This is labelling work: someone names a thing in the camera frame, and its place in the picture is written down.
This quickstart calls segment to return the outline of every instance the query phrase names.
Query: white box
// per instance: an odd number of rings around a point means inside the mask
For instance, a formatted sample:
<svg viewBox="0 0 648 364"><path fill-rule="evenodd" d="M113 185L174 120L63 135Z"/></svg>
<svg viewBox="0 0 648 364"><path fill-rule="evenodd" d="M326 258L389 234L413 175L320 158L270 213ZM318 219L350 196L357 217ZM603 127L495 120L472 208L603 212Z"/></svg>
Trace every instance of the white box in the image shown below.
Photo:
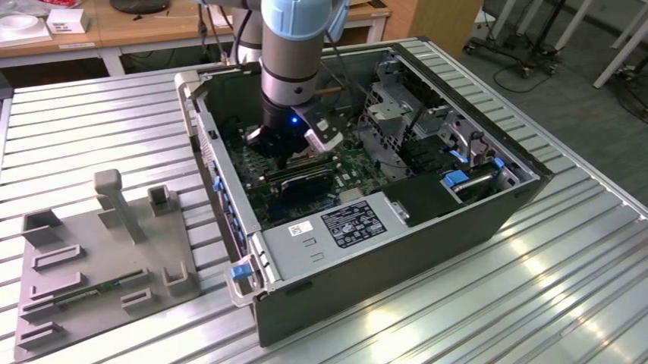
<svg viewBox="0 0 648 364"><path fill-rule="evenodd" d="M90 18L83 9L52 9L48 28L54 34L79 34L88 29Z"/></svg>
<svg viewBox="0 0 648 364"><path fill-rule="evenodd" d="M0 32L0 48L22 46L23 44L47 42L52 40L48 28L44 25L43 19L28 31L22 33Z"/></svg>
<svg viewBox="0 0 648 364"><path fill-rule="evenodd" d="M473 29L471 31L471 38L480 38L487 40L492 27L496 26L496 19L484 12L479 11L477 18L475 19Z"/></svg>

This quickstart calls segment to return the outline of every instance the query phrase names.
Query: blue latch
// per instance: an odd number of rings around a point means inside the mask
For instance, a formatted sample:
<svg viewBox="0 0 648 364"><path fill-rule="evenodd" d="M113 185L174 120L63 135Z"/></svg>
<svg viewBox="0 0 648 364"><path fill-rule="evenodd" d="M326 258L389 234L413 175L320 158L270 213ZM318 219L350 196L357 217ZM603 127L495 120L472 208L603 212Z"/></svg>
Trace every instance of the blue latch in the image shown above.
<svg viewBox="0 0 648 364"><path fill-rule="evenodd" d="M507 165L507 164L504 163L504 161L503 161L500 158L496 158L496 159L493 160L493 163L496 163L496 166L497 166L497 168L499 168L499 169L503 169L503 168L504 168L504 166Z"/></svg>
<svg viewBox="0 0 648 364"><path fill-rule="evenodd" d="M463 184L468 180L469 180L469 177L467 176L464 171L449 172L444 177L445 184L451 188L457 186L459 184Z"/></svg>
<svg viewBox="0 0 648 364"><path fill-rule="evenodd" d="M233 279L234 281L239 281L241 279L246 279L253 275L253 266L246 263L243 265L237 265L233 267Z"/></svg>
<svg viewBox="0 0 648 364"><path fill-rule="evenodd" d="M463 161L463 163L468 163L468 158L464 155L459 154L456 150L451 150L449 154L455 155L457 159Z"/></svg>
<svg viewBox="0 0 648 364"><path fill-rule="evenodd" d="M221 183L221 176L215 176L214 184L211 185L211 189L214 190L214 192L219 192L222 186L223 186L223 184Z"/></svg>

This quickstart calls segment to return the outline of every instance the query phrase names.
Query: wooden desk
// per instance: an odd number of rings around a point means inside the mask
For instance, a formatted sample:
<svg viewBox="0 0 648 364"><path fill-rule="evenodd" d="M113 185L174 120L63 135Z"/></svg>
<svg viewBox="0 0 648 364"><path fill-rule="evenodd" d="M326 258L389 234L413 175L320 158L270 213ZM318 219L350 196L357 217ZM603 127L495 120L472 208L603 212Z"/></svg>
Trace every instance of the wooden desk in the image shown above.
<svg viewBox="0 0 648 364"><path fill-rule="evenodd" d="M20 47L0 49L0 68L26 64L39 64L55 61L68 61L83 58L102 58L111 76L125 75L121 56L175 49L201 45L198 37L198 8L194 2L187 0L171 0L169 12L143 15L142 19L134 20L135 15L117 11L110 0L87 0L84 9L92 13L92 27L87 34L55 36L51 42L26 45ZM392 11L388 8L377 9L364 4L352 7L349 12L346 28L369 27L366 41L382 40L386 18ZM203 12L205 19L209 19L207 12ZM227 27L217 29L221 42L234 40L233 32ZM60 43L95 43L83 50L60 52ZM206 44L214 44L215 37L210 29L210 36ZM4 50L14 50L23 53L4 53Z"/></svg>
<svg viewBox="0 0 648 364"><path fill-rule="evenodd" d="M90 18L86 34L52 34L52 40L0 48L0 68L100 57L102 38L95 0L82 5Z"/></svg>

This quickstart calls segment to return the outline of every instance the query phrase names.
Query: grey plastic holder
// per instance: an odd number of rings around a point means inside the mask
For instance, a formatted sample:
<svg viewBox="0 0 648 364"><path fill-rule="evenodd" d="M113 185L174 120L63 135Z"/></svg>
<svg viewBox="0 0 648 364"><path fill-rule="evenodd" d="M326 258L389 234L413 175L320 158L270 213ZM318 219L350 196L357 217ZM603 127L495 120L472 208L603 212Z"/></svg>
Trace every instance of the grey plastic holder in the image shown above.
<svg viewBox="0 0 648 364"><path fill-rule="evenodd" d="M139 310L150 307L155 304L155 296L153 295L151 288L127 294L121 298L121 302L122 309L129 314L137 313Z"/></svg>
<svg viewBox="0 0 648 364"><path fill-rule="evenodd" d="M95 183L102 210L24 216L18 362L199 295L178 193L154 187L126 203L117 170L98 173Z"/></svg>

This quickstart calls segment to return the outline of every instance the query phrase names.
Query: table leg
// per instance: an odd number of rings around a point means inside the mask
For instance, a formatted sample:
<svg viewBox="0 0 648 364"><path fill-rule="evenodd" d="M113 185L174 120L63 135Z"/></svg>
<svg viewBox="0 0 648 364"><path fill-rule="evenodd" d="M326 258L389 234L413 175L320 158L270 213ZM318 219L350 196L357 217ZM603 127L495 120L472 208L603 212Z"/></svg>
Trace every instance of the table leg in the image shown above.
<svg viewBox="0 0 648 364"><path fill-rule="evenodd" d="M575 18L571 20L569 25L567 26L565 33L563 33L559 42L556 43L556 50L560 52L563 48L565 48L567 42L569 42L571 36L575 35L576 28L579 27L581 21L584 20L585 14L588 13L590 6L592 5L595 0L585 0L580 5L579 12L575 15Z"/></svg>
<svg viewBox="0 0 648 364"><path fill-rule="evenodd" d="M527 29L529 28L531 22L536 17L537 9L540 9L540 5L545 0L533 0L531 5L529 11L527 11L525 19L523 20L523 24L520 24L520 28L517 28L517 34L525 34Z"/></svg>
<svg viewBox="0 0 648 364"><path fill-rule="evenodd" d="M121 55L122 51L118 47L99 49L99 56L103 59L103 64L106 65L106 69L109 70L111 77L123 76L126 74L122 59L119 58Z"/></svg>
<svg viewBox="0 0 648 364"><path fill-rule="evenodd" d="M642 23L647 13L648 13L648 2L642 7L642 10L639 11L638 15L632 19L632 22L630 22L630 25L624 29L624 32L622 33L622 35L619 36L618 41L615 42L615 44L612 44L612 48L619 49L619 47L622 47L622 44L624 44L630 34L638 29L638 26Z"/></svg>
<svg viewBox="0 0 648 364"><path fill-rule="evenodd" d="M610 63L608 68L606 68L606 71L603 74L599 76L599 80L595 82L595 87L599 89L606 82L608 82L610 77L618 72L619 67L624 63L626 59L630 56L630 53L635 50L638 47L639 42L644 39L646 35L648 34L648 19L644 21L644 24L639 28L638 32L635 33L634 37L630 39L628 44L623 48L623 50L619 51L618 56Z"/></svg>
<svg viewBox="0 0 648 364"><path fill-rule="evenodd" d="M507 24L508 16L511 15L511 11L513 10L513 6L516 5L517 0L508 0L507 4L504 4L504 9L497 18L496 25L493 26L493 38L497 39L500 32L503 31L504 25Z"/></svg>
<svg viewBox="0 0 648 364"><path fill-rule="evenodd" d="M369 28L369 34L366 36L366 42L374 43L382 40L382 34L385 33L386 17L377 17Z"/></svg>

